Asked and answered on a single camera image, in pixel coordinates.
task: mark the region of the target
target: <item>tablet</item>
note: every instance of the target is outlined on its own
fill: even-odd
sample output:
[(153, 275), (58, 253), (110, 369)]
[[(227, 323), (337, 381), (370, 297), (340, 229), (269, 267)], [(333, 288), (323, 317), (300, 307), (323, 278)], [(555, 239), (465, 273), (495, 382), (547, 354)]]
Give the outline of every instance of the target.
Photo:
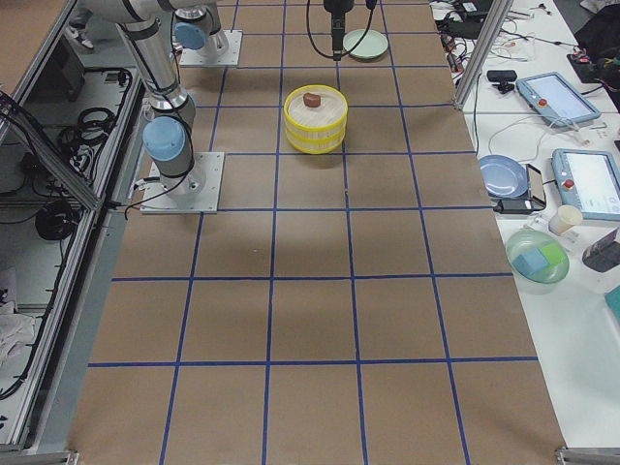
[(601, 116), (585, 97), (558, 73), (516, 80), (527, 103), (554, 127), (570, 126)]
[(562, 203), (579, 208), (583, 218), (620, 220), (620, 171), (609, 152), (559, 148), (551, 166)]

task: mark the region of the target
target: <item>brown food item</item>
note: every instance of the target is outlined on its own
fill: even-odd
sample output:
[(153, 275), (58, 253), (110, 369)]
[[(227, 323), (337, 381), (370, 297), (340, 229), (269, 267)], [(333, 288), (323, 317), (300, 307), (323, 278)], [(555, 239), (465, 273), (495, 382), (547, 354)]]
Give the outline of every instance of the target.
[(303, 104), (311, 109), (321, 106), (321, 96), (306, 92), (303, 94)]

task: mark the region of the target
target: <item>green cube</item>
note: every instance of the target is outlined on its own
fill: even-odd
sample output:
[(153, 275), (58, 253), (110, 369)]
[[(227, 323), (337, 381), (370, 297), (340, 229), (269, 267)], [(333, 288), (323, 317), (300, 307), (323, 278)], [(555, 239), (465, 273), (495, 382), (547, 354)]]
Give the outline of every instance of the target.
[(549, 262), (549, 266), (555, 266), (564, 261), (566, 254), (562, 247), (557, 242), (549, 242), (543, 247), (539, 247), (542, 255)]

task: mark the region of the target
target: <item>blue cube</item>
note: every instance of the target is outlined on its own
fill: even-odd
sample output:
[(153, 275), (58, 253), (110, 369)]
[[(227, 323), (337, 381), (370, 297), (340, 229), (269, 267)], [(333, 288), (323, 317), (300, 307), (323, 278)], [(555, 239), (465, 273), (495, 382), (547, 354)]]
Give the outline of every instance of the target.
[(526, 278), (531, 278), (547, 268), (549, 260), (543, 255), (541, 249), (534, 248), (520, 254), (512, 261), (512, 266)]

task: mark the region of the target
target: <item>person's leg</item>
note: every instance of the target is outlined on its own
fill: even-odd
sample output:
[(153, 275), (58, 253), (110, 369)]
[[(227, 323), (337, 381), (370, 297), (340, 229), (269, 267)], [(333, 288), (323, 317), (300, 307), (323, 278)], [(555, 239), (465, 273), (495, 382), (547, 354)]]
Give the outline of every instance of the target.
[(83, 1), (79, 1), (69, 17), (69, 26), (67, 27), (69, 37), (78, 45), (89, 50), (94, 49), (94, 47), (86, 35), (86, 24), (92, 16), (92, 12), (83, 6)]

